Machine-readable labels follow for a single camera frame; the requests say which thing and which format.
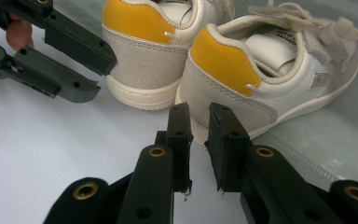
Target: shoe pair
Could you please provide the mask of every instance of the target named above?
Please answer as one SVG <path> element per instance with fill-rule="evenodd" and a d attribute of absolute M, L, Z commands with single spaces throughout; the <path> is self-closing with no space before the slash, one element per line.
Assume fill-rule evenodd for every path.
<path fill-rule="evenodd" d="M 103 36 L 118 61 L 109 89 L 141 109 L 167 107 L 176 94 L 202 142 L 211 102 L 230 107 L 254 138 L 327 105 L 356 76 L 351 21 L 315 19 L 292 3 L 229 21 L 233 11 L 227 0 L 108 0 Z"/>

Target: yellow heel patch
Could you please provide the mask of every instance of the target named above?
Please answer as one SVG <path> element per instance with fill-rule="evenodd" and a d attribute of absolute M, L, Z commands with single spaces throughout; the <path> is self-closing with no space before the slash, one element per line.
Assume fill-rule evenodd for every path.
<path fill-rule="evenodd" d="M 257 76 L 245 53 L 232 46 L 218 43 L 206 28 L 196 36 L 190 51 L 194 62 L 219 82 L 245 96 L 252 94 L 246 87 L 251 84 L 259 87 L 261 78 Z"/>
<path fill-rule="evenodd" d="M 137 38 L 169 44 L 164 33 L 173 34 L 175 27 L 169 24 L 151 6 L 131 5 L 121 0 L 107 0 L 103 7 L 103 24 L 109 29 Z"/>

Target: white surface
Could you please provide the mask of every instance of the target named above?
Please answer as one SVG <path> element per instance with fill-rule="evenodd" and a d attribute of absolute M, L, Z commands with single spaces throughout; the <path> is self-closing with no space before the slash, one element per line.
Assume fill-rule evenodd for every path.
<path fill-rule="evenodd" d="M 42 223 L 74 181 L 99 177 L 109 184 L 133 171 L 140 151 L 165 131 L 168 109 L 138 110 L 114 99 L 103 77 L 42 42 L 36 49 L 98 80 L 102 90 L 85 104 L 52 100 L 11 79 L 0 80 L 0 224 Z M 0 45 L 6 46 L 0 30 Z M 175 194 L 174 223 L 245 223 L 240 194 L 216 191 L 207 151 L 191 148 L 193 194 Z"/>
<path fill-rule="evenodd" d="M 244 2 L 237 1 L 237 17 L 246 11 Z M 255 5 L 266 2 L 255 1 Z M 312 15 L 332 20 L 345 16 L 358 27 L 358 1 L 296 2 Z M 94 33 L 102 30 L 103 0 L 56 3 L 62 3 L 63 14 Z M 51 100 L 10 79 L 0 80 L 0 224 L 42 223 L 65 188 L 83 177 L 114 183 L 133 171 L 140 151 L 167 126 L 168 109 L 142 111 L 119 103 L 103 77 L 46 46 L 42 38 L 43 32 L 35 29 L 36 49 L 98 80 L 102 90 L 93 101 L 78 105 L 60 97 Z M 13 55 L 1 30 L 0 44 Z M 328 188 L 339 178 L 358 180 L 358 77 L 331 105 L 288 120 L 255 141 L 280 149 L 319 187 Z M 173 223 L 246 223 L 240 195 L 216 191 L 209 155 L 195 142 L 190 170 L 193 194 L 187 202 L 184 195 L 175 194 Z"/>

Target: suede panel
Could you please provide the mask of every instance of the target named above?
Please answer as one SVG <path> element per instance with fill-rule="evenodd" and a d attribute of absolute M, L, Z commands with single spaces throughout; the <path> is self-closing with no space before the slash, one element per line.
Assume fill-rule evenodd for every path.
<path fill-rule="evenodd" d="M 117 55 L 111 76 L 135 89 L 153 90 L 179 79 L 185 68 L 188 48 L 135 39 L 103 28 L 103 38 Z"/>
<path fill-rule="evenodd" d="M 327 89 L 324 91 L 322 96 L 330 94 L 333 91 L 336 91 L 340 87 L 347 84 L 353 76 L 356 76 L 358 69 L 358 49 L 356 49 L 355 53 L 349 58 L 346 70 L 342 72 L 342 67 L 344 62 L 337 64 L 332 72 L 330 84 Z"/>
<path fill-rule="evenodd" d="M 236 93 L 208 76 L 189 57 L 180 84 L 182 102 L 188 102 L 193 119 L 205 127 L 209 122 L 209 104 L 214 102 L 231 108 L 247 132 L 267 126 L 277 120 L 272 107 Z"/>

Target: shoe sole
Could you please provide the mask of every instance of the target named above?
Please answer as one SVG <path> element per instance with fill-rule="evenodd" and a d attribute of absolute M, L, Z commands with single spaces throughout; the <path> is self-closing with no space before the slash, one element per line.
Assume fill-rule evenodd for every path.
<path fill-rule="evenodd" d="M 274 123 L 264 126 L 258 130 L 249 132 L 248 133 L 249 136 L 251 137 L 251 139 L 256 138 L 258 135 L 266 132 L 267 130 L 269 130 L 270 128 L 281 122 L 284 122 L 288 119 L 292 119 L 294 117 L 298 117 L 304 114 L 308 114 L 312 111 L 324 107 L 325 105 L 328 105 L 330 102 L 336 99 L 343 91 L 345 91 L 349 85 L 351 85 L 351 83 L 353 82 L 354 78 L 357 75 L 357 71 L 358 71 L 358 67 L 353 77 L 345 85 L 338 88 L 336 91 L 333 91 L 330 94 L 327 94 L 323 97 L 307 101 L 302 105 L 298 105 L 292 108 L 291 110 L 287 111 L 286 113 L 278 117 L 277 121 L 275 121 Z M 180 86 L 178 87 L 178 90 L 176 92 L 175 103 L 176 104 L 182 103 L 182 99 L 180 98 Z M 205 141 L 208 139 L 208 128 L 202 125 L 201 123 L 199 123 L 198 121 L 196 121 L 195 119 L 193 119 L 191 115 L 190 115 L 190 121 L 191 121 L 191 131 L 194 135 L 194 139 L 199 144 L 204 144 Z"/>
<path fill-rule="evenodd" d="M 106 77 L 109 90 L 116 99 L 125 105 L 143 110 L 160 110 L 172 105 L 180 79 L 164 88 L 142 90 L 126 86 L 110 75 Z"/>

